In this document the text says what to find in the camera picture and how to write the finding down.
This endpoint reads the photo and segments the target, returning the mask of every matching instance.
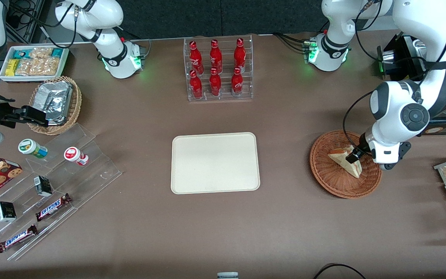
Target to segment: wicker basket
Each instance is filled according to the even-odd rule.
[[[61,134],[66,130],[70,129],[73,124],[77,122],[78,114],[80,113],[80,105],[82,104],[82,93],[80,92],[80,88],[78,88],[77,84],[69,77],[60,76],[59,78],[54,78],[49,81],[45,81],[44,83],[57,83],[58,81],[67,81],[73,86],[73,92],[70,100],[69,113],[67,116],[67,122],[62,126],[49,126],[49,127],[41,127],[35,124],[29,124],[30,129],[34,132],[38,132],[40,134],[48,134],[49,136],[54,136],[57,134]],[[31,106],[34,103],[34,98],[37,93],[37,89],[34,90],[34,94],[30,97]]]
[[[359,135],[347,132],[355,143]],[[361,157],[362,173],[355,178],[340,165],[328,157],[328,153],[335,148],[344,148],[350,145],[342,130],[336,130],[320,136],[309,155],[311,170],[317,181],[328,192],[341,198],[361,198],[376,189],[381,180],[381,169],[367,156]]]

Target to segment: coca-cola bottle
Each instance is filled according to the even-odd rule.
[[[202,82],[195,70],[190,71],[190,88],[195,99],[202,98]]]
[[[242,83],[243,78],[240,74],[240,67],[235,67],[232,76],[232,95],[234,97],[240,97],[242,95]]]
[[[221,78],[216,67],[211,68],[211,77],[209,77],[209,84],[211,85],[211,94],[218,97],[221,92]]]
[[[244,39],[237,39],[237,48],[233,53],[233,58],[235,59],[235,67],[240,68],[240,72],[245,72],[245,49],[244,49]]]
[[[195,43],[195,41],[191,41],[189,43],[189,47],[190,47],[190,62],[192,63],[192,68],[200,76],[204,73],[204,66],[202,65],[201,53],[197,49],[197,44]]]
[[[223,71],[223,55],[221,55],[221,50],[218,48],[218,41],[211,40],[211,52],[209,53],[211,57],[211,67],[215,67],[218,74]]]

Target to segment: foil-wrapped food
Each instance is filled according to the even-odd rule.
[[[46,113],[50,126],[67,122],[73,86],[66,81],[44,83],[39,86],[32,106]]]

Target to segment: black box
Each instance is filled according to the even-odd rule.
[[[0,201],[0,222],[11,222],[16,220],[15,207],[7,201]]]
[[[51,189],[51,183],[49,179],[44,176],[34,177],[34,185],[36,187],[36,192],[40,196],[51,196],[53,195],[53,190]]]

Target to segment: brown tabletop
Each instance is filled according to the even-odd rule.
[[[360,35],[373,53],[394,33]],[[79,122],[124,174],[20,260],[0,255],[0,278],[211,279],[223,271],[312,278],[327,263],[352,265],[367,278],[446,277],[446,192],[432,169],[446,161],[446,136],[412,139],[373,194],[332,196],[312,176],[309,149],[380,83],[377,65],[356,42],[339,70],[322,72],[276,37],[253,39],[254,99],[212,104],[187,101],[181,39],[154,41],[145,71],[125,80],[105,71],[92,44],[73,46],[64,75],[82,90]],[[20,106],[35,87],[2,82],[0,94]],[[347,127],[362,133],[373,122],[364,100]],[[0,157],[22,163],[19,141],[52,139],[24,124],[0,131]],[[233,132],[256,135],[259,189],[173,194],[173,138]],[[340,268],[326,277],[355,278]]]

